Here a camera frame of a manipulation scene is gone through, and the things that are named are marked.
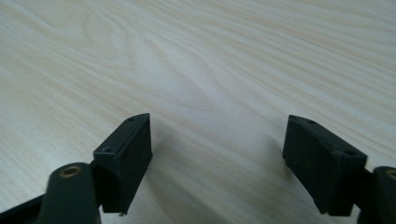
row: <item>table surface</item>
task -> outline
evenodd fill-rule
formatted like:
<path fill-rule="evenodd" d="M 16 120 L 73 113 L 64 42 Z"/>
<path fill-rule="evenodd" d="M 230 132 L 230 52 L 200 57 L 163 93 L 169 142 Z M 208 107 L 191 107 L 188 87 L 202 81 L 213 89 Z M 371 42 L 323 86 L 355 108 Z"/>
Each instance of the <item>table surface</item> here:
<path fill-rule="evenodd" d="M 104 223 L 356 223 L 281 153 L 289 114 L 395 166 L 393 1 L 2 1 L 0 211 L 150 113 L 153 160 Z"/>

